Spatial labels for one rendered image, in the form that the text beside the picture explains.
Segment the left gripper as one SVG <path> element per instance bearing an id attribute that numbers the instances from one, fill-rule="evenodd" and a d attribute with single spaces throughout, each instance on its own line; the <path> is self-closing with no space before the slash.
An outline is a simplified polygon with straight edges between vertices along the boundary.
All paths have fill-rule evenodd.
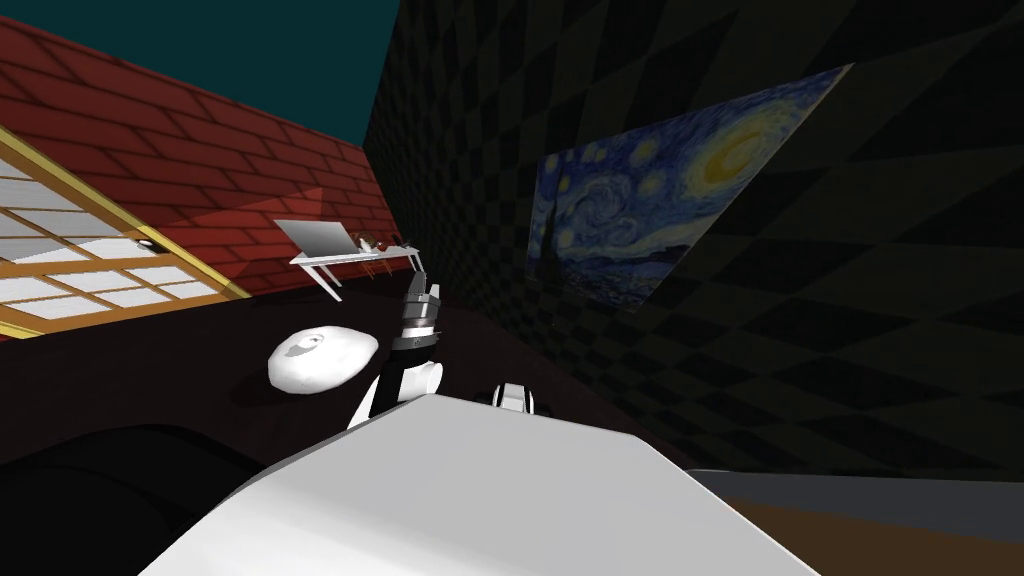
<path id="1" fill-rule="evenodd" d="M 414 273 L 402 311 L 403 324 L 434 324 L 440 308 L 440 285 L 432 284 L 427 293 L 424 271 Z"/>

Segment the blue swirling night sky painting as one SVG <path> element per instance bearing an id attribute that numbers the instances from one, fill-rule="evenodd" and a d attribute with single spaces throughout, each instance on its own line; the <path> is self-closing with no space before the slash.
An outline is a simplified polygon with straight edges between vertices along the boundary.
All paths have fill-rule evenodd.
<path id="1" fill-rule="evenodd" d="M 526 277 L 639 308 L 847 73 L 834 68 L 543 157 Z"/>

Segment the white desk with laptop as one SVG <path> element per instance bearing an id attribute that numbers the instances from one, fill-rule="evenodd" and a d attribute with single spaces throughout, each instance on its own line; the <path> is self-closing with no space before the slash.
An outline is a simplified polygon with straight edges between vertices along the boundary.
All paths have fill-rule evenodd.
<path id="1" fill-rule="evenodd" d="M 274 223 L 300 249 L 290 262 L 306 272 L 337 302 L 342 298 L 335 288 L 342 283 L 330 266 L 406 258 L 414 271 L 424 271 L 417 249 L 404 245 L 384 249 L 357 246 L 341 222 L 274 219 Z"/>

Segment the yellow framed window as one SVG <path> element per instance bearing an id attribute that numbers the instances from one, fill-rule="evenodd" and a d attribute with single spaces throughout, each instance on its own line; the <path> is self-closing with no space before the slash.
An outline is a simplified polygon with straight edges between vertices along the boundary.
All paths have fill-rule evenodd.
<path id="1" fill-rule="evenodd" d="M 0 341 L 247 295 L 0 125 Z"/>

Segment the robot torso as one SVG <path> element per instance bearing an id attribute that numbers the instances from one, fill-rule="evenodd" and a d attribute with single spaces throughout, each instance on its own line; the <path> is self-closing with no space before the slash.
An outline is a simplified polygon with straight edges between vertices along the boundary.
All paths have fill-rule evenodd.
<path id="1" fill-rule="evenodd" d="M 428 394 L 257 475 L 140 576 L 818 576 L 641 439 Z"/>

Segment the white rounded cushion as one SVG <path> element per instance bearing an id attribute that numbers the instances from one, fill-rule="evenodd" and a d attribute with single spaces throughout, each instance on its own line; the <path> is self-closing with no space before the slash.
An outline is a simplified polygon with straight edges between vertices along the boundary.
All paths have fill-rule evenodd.
<path id="1" fill-rule="evenodd" d="M 373 336 L 340 326 L 300 330 L 267 361 L 268 380 L 282 392 L 311 395 L 336 388 L 360 373 L 378 351 Z"/>

